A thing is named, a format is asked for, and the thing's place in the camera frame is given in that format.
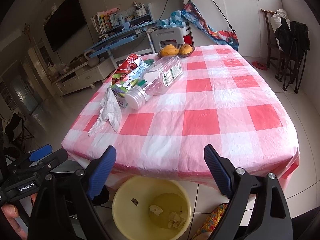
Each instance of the blue gripper pad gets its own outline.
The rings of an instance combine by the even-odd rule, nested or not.
[[[31,154],[31,156],[29,157],[29,160],[31,162],[37,162],[50,153],[52,153],[52,147],[51,147],[51,145],[47,144],[47,145],[43,146],[42,148],[33,152]]]
[[[91,200],[100,194],[103,185],[116,162],[116,156],[116,149],[110,145],[100,157],[100,163],[89,178],[87,195]]]
[[[209,170],[217,183],[221,194],[232,197],[231,178],[219,160],[219,155],[211,145],[204,148],[204,160],[207,163]]]

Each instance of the human hand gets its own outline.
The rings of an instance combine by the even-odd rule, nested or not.
[[[36,200],[37,194],[31,195],[31,200],[34,203]],[[14,205],[5,204],[1,207],[2,212],[10,225],[12,226],[13,230],[21,237],[22,240],[27,240],[27,233],[23,231],[23,229],[19,226],[16,222],[15,218],[19,216],[18,209]]]

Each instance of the tv stand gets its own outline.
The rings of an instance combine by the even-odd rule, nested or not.
[[[90,87],[97,81],[104,80],[114,70],[115,68],[110,58],[107,58],[95,67],[89,67],[88,63],[85,62],[58,78],[52,85],[58,95],[64,96]]]

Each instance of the plastic tablecloth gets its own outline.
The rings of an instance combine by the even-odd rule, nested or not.
[[[156,54],[144,59],[158,60]],[[212,144],[235,167],[265,176],[275,173],[285,187],[299,165],[295,127],[276,95],[255,69],[228,45],[197,47],[182,59],[184,73],[166,94],[139,110],[122,108],[120,131],[109,122],[89,137],[107,80],[77,117],[62,142],[83,163],[117,150],[106,185],[117,189],[134,175],[188,180],[216,187],[204,161]]]

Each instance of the kettlebell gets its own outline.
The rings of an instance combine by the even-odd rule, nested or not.
[[[99,58],[96,56],[96,57],[89,57],[88,54],[92,54],[96,52],[94,49],[89,49],[88,51],[86,51],[84,53],[84,57],[88,60],[88,66],[89,67],[94,67],[96,65],[99,64]]]

